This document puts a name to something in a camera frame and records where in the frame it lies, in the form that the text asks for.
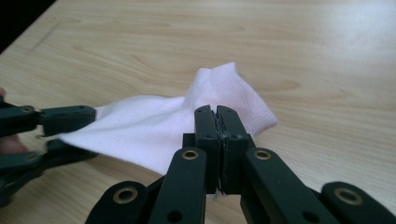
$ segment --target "wooden surface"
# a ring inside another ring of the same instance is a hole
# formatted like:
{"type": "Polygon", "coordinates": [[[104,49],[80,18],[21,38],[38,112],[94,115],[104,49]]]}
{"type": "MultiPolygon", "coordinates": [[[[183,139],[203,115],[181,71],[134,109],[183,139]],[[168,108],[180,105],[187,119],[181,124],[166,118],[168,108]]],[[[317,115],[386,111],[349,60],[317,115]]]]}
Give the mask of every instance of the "wooden surface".
{"type": "MultiPolygon", "coordinates": [[[[279,119],[259,147],[312,189],[346,181],[396,213],[394,1],[60,0],[0,56],[0,86],[15,105],[99,106],[184,95],[227,62],[279,119]]],[[[37,133],[21,136],[32,150],[37,133]]],[[[158,177],[104,156],[53,169],[0,223],[82,223],[110,186],[158,177]]],[[[245,222],[238,197],[208,199],[205,223],[245,222]]]]}

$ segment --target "wooden table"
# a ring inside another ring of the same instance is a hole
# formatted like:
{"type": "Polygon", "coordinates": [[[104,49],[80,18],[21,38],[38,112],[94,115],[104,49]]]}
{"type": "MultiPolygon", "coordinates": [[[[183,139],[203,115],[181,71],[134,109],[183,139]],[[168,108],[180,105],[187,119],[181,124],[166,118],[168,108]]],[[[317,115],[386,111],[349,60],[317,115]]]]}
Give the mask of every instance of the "wooden table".
{"type": "MultiPolygon", "coordinates": [[[[396,4],[392,1],[63,1],[0,56],[15,105],[106,105],[185,95],[200,67],[236,62],[279,124],[260,134],[315,190],[335,180],[396,213],[396,4]]],[[[45,140],[21,135],[32,150],[45,140]]],[[[100,156],[47,171],[0,223],[82,223],[110,186],[159,175],[100,156]]],[[[239,198],[205,223],[244,223],[239,198]]]]}

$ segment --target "dark background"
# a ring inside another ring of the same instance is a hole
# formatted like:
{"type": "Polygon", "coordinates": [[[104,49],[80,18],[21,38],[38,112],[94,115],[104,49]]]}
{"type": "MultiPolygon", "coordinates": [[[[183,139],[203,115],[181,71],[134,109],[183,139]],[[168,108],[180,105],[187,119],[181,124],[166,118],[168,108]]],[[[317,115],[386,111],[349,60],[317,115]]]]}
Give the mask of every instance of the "dark background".
{"type": "Polygon", "coordinates": [[[55,0],[0,0],[0,54],[55,0]]]}

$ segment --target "screw hole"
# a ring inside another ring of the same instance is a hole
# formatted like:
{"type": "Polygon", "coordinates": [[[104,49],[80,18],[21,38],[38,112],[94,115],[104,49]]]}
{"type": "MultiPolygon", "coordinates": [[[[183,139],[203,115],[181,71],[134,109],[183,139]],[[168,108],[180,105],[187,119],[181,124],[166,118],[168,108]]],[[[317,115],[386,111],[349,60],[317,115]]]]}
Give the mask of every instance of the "screw hole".
{"type": "Polygon", "coordinates": [[[264,151],[264,150],[255,151],[254,152],[254,156],[257,159],[262,160],[262,161],[266,161],[266,160],[271,159],[271,154],[269,152],[267,152],[267,151],[264,151]]]}
{"type": "Polygon", "coordinates": [[[352,189],[338,188],[334,190],[334,194],[344,203],[349,203],[351,205],[363,204],[363,198],[352,189]]]}
{"type": "Polygon", "coordinates": [[[26,106],[26,107],[24,107],[24,108],[22,109],[22,112],[23,112],[23,113],[30,113],[30,112],[32,112],[32,108],[26,106]]]}
{"type": "Polygon", "coordinates": [[[186,160],[194,160],[194,159],[198,158],[199,154],[196,151],[187,150],[187,151],[183,152],[182,156],[186,160]]]}
{"type": "Polygon", "coordinates": [[[183,219],[183,215],[179,211],[172,211],[168,214],[168,221],[178,223],[183,219]]]}
{"type": "Polygon", "coordinates": [[[37,155],[36,154],[29,154],[28,156],[26,156],[24,158],[26,161],[34,161],[35,159],[37,159],[37,155]]]}
{"type": "Polygon", "coordinates": [[[234,133],[234,134],[231,135],[231,138],[242,138],[242,135],[234,133]]]}
{"type": "Polygon", "coordinates": [[[311,223],[318,223],[319,222],[319,217],[312,212],[303,212],[303,217],[305,220],[311,223]]]}
{"type": "Polygon", "coordinates": [[[126,187],[117,190],[114,193],[113,201],[115,203],[129,203],[137,197],[137,189],[133,187],[126,187]]]}

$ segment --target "white cloth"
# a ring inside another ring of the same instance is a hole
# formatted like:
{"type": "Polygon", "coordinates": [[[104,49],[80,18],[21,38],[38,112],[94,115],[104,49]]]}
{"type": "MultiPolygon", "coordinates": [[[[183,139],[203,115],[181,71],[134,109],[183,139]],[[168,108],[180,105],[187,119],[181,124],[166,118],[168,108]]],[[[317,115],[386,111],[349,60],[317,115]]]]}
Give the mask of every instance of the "white cloth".
{"type": "Polygon", "coordinates": [[[94,123],[60,138],[164,175],[181,149],[183,133],[194,133],[194,110],[203,105],[236,110],[253,138],[276,125],[260,95],[238,75],[234,63],[227,63],[200,69],[185,97],[140,95],[98,107],[94,123]]]}

